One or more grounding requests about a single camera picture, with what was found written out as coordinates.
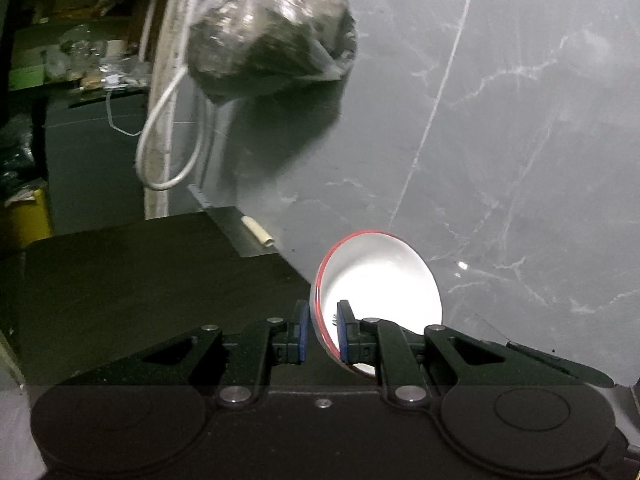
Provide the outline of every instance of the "red rim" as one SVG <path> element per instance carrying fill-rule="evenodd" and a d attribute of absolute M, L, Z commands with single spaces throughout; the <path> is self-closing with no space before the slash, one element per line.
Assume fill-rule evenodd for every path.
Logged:
<path fill-rule="evenodd" d="M 392 238 L 396 238 L 397 240 L 400 239 L 400 238 L 398 238 L 396 236 L 393 236 L 393 235 L 391 235 L 389 233 L 385 233 L 384 231 L 376 231 L 376 230 L 357 231 L 355 233 L 351 233 L 350 235 L 348 235 L 348 236 L 344 237 L 342 240 L 340 240 L 337 244 L 335 244 L 331 248 L 331 250 L 329 250 L 329 252 L 326 254 L 324 259 L 322 260 L 322 263 L 320 264 L 320 267 L 318 269 L 318 277 L 316 278 L 316 291 L 315 291 L 316 301 L 315 301 L 315 305 L 314 305 L 314 312 L 316 314 L 316 321 L 318 323 L 318 327 L 320 329 L 322 340 L 324 341 L 325 346 L 327 346 L 329 351 L 334 355 L 334 357 L 336 359 L 338 359 L 338 361 L 340 360 L 340 351 L 335 346 L 334 340 L 331 339 L 331 336 L 329 335 L 329 331 L 326 329 L 326 325 L 324 324 L 324 318 L 322 317 L 322 310 L 320 308 L 321 307 L 321 305 L 320 305 L 320 285 L 322 284 L 322 276 L 324 275 L 324 269 L 326 268 L 327 263 L 329 263 L 329 259 L 331 259 L 331 256 L 333 256 L 335 251 L 338 250 L 338 247 L 340 247 L 343 243 L 347 242 L 348 240 L 351 240 L 352 238 L 355 238 L 356 236 L 365 235 L 365 234 L 379 234 L 379 235 L 391 236 Z"/>

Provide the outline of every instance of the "garbage bag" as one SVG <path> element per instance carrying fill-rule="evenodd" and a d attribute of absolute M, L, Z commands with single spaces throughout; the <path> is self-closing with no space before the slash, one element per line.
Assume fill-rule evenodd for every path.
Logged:
<path fill-rule="evenodd" d="M 191 76 L 213 102 L 333 81 L 352 67 L 348 0 L 207 0 L 190 30 Z"/>

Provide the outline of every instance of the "bowl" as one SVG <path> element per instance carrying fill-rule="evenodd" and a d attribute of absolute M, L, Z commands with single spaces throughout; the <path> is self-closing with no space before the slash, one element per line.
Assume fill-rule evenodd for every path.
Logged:
<path fill-rule="evenodd" d="M 377 317 L 421 334 L 442 323 L 440 293 L 427 264 L 409 245 L 381 231 L 353 233 L 322 260 L 311 291 L 311 317 L 318 339 L 342 366 L 374 376 L 366 364 L 340 361 L 337 303 L 348 300 L 356 319 Z"/>

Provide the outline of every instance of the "yellow container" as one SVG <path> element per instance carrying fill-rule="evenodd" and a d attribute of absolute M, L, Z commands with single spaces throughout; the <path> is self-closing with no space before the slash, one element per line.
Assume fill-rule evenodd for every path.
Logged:
<path fill-rule="evenodd" d="M 0 253 L 21 250 L 52 236 L 43 188 L 25 192 L 8 205 L 0 204 L 0 208 Z"/>

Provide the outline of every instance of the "circular black disc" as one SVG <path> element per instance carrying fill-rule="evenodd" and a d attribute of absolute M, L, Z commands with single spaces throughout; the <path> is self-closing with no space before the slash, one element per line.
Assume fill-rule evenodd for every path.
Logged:
<path fill-rule="evenodd" d="M 609 403 L 575 386 L 456 386 L 444 398 L 447 432 L 500 468 L 550 473 L 599 457 L 616 429 Z"/>
<path fill-rule="evenodd" d="M 34 406 L 31 433 L 50 465 L 120 473 L 177 454 L 205 418 L 190 386 L 56 386 Z"/>

